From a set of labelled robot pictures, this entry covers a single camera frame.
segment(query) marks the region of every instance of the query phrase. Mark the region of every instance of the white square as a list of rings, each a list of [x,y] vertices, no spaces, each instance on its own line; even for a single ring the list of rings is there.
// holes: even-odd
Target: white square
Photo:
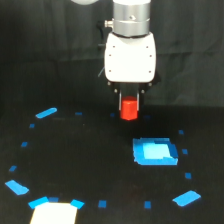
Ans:
[[[74,224],[77,208],[68,203],[38,205],[30,224]]]
[[[166,144],[143,143],[143,151],[145,159],[172,158]]]

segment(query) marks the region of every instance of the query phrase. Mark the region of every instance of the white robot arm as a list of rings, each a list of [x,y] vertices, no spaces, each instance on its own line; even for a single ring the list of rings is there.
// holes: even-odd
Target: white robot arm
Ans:
[[[72,1],[92,4],[97,0]],[[156,67],[155,41],[149,31],[151,0],[113,0],[113,3],[113,19],[105,21],[105,27],[112,28],[104,57],[108,85],[132,83],[150,86]],[[139,94],[145,91],[144,88],[136,89],[136,111],[139,110]],[[119,94],[119,109],[122,110],[122,88],[114,88],[114,92]]]

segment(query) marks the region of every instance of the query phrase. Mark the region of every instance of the blue tape marker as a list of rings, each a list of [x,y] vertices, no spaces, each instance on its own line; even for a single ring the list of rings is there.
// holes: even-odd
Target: blue tape marker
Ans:
[[[151,202],[150,201],[145,201],[145,209],[151,209]]]
[[[46,202],[49,202],[48,198],[47,197],[43,197],[43,198],[37,199],[35,201],[29,202],[28,205],[30,206],[30,208],[34,209],[38,205],[42,205],[42,204],[44,204]]]
[[[82,116],[82,112],[76,112],[75,115]]]
[[[182,149],[182,153],[183,153],[184,155],[188,155],[188,151],[187,151],[187,149]]]
[[[169,139],[133,139],[133,151],[134,151],[134,161],[140,165],[157,165],[157,166],[176,166],[178,163],[177,158],[163,157],[163,159],[146,159],[144,155],[143,144],[144,143],[154,143],[154,140],[159,141],[169,141]]]
[[[197,194],[194,191],[188,191],[187,193],[185,193],[177,198],[174,198],[173,201],[176,202],[179,206],[183,207],[199,198],[201,198],[201,195]]]
[[[51,197],[51,198],[48,198],[48,200],[49,200],[49,202],[58,202],[59,198]]]
[[[23,142],[21,147],[27,147],[28,142]]]
[[[191,179],[191,173],[185,173],[185,178],[186,179]]]
[[[82,206],[84,205],[85,203],[81,202],[81,201],[77,201],[77,200],[73,200],[71,202],[71,205],[73,205],[74,207],[80,209],[82,208]]]
[[[5,185],[7,187],[9,187],[17,195],[23,195],[23,194],[26,194],[29,191],[28,188],[23,187],[22,185],[18,184],[14,180],[10,180],[9,182],[6,182]]]
[[[36,117],[41,119],[41,118],[47,117],[55,112],[57,112],[57,108],[51,108],[51,109],[45,110],[45,111],[37,114]]]
[[[30,128],[34,128],[35,127],[35,124],[30,124]]]
[[[11,168],[9,169],[10,172],[14,172],[16,170],[17,166],[11,166]]]
[[[106,208],[107,207],[107,201],[100,200],[99,204],[98,204],[98,207],[99,208]]]
[[[183,130],[179,130],[179,134],[180,135],[184,135],[184,131]]]

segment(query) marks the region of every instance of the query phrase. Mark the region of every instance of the red object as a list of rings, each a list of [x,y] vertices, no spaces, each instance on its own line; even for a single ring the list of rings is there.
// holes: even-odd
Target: red object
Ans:
[[[134,120],[138,118],[138,101],[133,96],[123,97],[121,101],[121,119]]]

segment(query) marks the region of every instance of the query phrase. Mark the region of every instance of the black surface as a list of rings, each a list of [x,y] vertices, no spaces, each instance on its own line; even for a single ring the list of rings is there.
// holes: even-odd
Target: black surface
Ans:
[[[112,0],[88,6],[0,0],[0,5],[4,104],[111,103],[106,82],[97,77],[104,50],[97,47],[96,24],[112,19]],[[162,82],[147,93],[147,104],[224,106],[223,16],[223,0],[152,0],[150,29]],[[104,30],[104,43],[110,31]]]
[[[28,202],[59,197],[60,202],[85,202],[82,223],[222,223],[224,110],[145,107],[139,119],[110,117],[113,107],[58,107],[47,118],[35,119],[46,107],[14,107],[0,120],[0,222],[29,223]],[[151,115],[144,120],[143,114]],[[184,130],[185,135],[178,134]],[[179,153],[177,167],[140,166],[134,162],[132,139],[168,137]],[[21,148],[23,141],[28,142]],[[189,155],[181,150],[187,148]],[[17,165],[9,173],[11,165]],[[192,173],[192,180],[185,179]],[[16,196],[4,183],[11,179],[30,192]],[[194,190],[202,199],[184,208],[172,199]],[[98,201],[107,200],[99,209]],[[152,209],[144,209],[144,201]]]

